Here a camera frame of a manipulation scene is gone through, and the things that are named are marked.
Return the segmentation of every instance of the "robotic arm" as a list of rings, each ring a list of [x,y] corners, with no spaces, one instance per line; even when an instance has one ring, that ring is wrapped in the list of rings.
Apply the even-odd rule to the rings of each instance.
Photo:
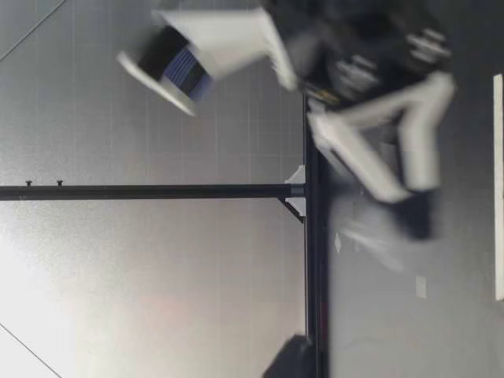
[[[280,85],[308,99],[321,153],[341,163],[412,237],[431,235],[436,128],[454,93],[450,48],[421,0],[264,0],[250,12],[155,11],[165,27],[119,62],[184,112],[214,80],[269,56]],[[398,172],[361,131],[392,125]]]

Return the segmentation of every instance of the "gray metal panel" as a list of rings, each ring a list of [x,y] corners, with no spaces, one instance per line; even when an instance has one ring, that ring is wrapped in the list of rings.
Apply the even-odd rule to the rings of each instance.
[[[57,4],[19,3],[33,14],[0,22],[0,46],[35,5]],[[199,118],[124,73],[115,55],[146,34],[154,3],[69,0],[2,62],[0,184],[279,182],[301,164],[292,136],[252,143],[262,121],[302,135],[301,98],[277,89],[268,62],[217,84]],[[227,7],[184,7],[201,5]],[[277,201],[0,213],[0,322],[63,377],[259,376],[304,327],[303,229]]]

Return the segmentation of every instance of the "black pole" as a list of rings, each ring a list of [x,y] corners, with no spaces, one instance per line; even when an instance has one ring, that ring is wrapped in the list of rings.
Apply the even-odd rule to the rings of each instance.
[[[315,378],[328,376],[328,163],[304,119],[306,167],[306,328],[315,346]]]
[[[305,186],[291,184],[243,185],[105,185],[0,187],[0,201],[72,201],[197,198],[304,197]]]

